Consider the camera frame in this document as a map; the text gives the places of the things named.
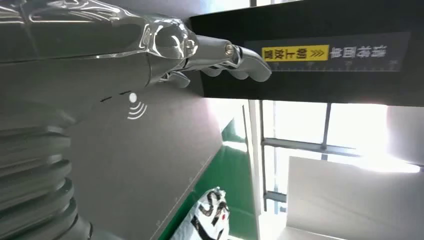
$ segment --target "screw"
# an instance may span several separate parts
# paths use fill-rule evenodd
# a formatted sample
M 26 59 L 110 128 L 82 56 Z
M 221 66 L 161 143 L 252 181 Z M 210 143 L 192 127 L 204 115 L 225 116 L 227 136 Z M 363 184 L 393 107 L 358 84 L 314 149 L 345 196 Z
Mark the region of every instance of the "screw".
M 234 46 L 227 43 L 227 45 L 225 45 L 225 55 L 227 55 L 228 57 L 231 57 L 234 54 Z

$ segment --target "window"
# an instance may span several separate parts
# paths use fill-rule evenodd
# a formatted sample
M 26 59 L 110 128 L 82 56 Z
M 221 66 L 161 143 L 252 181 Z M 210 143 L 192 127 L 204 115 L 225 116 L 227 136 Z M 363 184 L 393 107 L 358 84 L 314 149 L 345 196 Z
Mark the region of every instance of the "window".
M 326 103 L 263 101 L 265 138 L 321 143 Z
M 290 156 L 374 171 L 380 170 L 378 164 L 383 161 L 382 172 L 389 168 L 415 172 L 419 167 L 412 169 L 409 164 L 399 168 L 389 158 L 369 161 L 362 157 L 364 153 L 384 152 L 387 109 L 380 104 L 261 101 L 264 209 L 278 215 L 287 208 Z

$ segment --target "gray panel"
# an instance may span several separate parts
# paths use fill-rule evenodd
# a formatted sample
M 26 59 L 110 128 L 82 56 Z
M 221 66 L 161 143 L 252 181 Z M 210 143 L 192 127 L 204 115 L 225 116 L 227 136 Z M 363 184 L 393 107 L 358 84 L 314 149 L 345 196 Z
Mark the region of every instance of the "gray panel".
M 150 239 L 222 142 L 207 99 L 166 84 L 137 95 L 141 118 L 128 120 L 128 95 L 114 96 L 68 130 L 65 155 L 78 213 L 127 240 Z
M 292 157 L 287 226 L 349 240 L 422 240 L 424 175 Z
M 285 227 L 278 240 L 341 240 L 330 236 L 319 235 L 300 229 Z

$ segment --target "window frame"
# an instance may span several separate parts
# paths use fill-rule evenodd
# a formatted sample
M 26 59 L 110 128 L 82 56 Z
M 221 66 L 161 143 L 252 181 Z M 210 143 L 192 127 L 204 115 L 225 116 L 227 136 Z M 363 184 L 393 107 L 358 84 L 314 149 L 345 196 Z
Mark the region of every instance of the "window frame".
M 324 134 L 321 143 L 294 141 L 287 139 L 265 137 L 264 135 L 264 106 L 263 100 L 259 101 L 259 120 L 260 120 L 260 148 L 262 162 L 262 188 L 263 188 L 263 209 L 267 212 L 267 199 L 275 202 L 287 203 L 287 194 L 267 190 L 266 168 L 265 168 L 265 146 L 274 148 L 296 149 L 310 152 L 321 153 L 321 160 L 327 161 L 328 155 L 339 155 L 347 157 L 361 157 L 356 149 L 344 146 L 335 146 L 327 144 L 329 133 L 330 114 L 332 103 L 326 103 Z M 277 155 L 274 154 L 274 162 L 277 161 Z

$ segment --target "white wall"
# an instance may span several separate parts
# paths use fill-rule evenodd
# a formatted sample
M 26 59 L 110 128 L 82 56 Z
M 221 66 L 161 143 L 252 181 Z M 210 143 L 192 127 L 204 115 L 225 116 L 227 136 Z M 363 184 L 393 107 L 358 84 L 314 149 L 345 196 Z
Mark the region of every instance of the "white wall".
M 423 173 L 292 157 L 287 226 L 349 240 L 422 240 Z

